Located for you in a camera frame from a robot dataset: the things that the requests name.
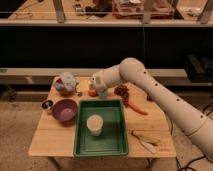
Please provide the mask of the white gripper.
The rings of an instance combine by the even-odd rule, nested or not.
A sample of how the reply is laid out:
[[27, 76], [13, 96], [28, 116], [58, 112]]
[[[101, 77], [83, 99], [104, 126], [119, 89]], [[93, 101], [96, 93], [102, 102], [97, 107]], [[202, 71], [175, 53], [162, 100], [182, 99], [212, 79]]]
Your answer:
[[109, 87], [105, 83], [104, 73], [97, 72], [92, 75], [93, 86], [101, 99], [105, 99], [108, 96]]

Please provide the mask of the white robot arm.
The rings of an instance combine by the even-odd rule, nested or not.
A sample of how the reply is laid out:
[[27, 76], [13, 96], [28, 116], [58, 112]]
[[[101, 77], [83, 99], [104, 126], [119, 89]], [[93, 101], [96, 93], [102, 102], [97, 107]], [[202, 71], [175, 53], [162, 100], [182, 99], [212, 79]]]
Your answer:
[[139, 60], [125, 58], [118, 65], [94, 73], [91, 82], [103, 97], [109, 88], [125, 82], [142, 89], [213, 163], [213, 120], [155, 80]]

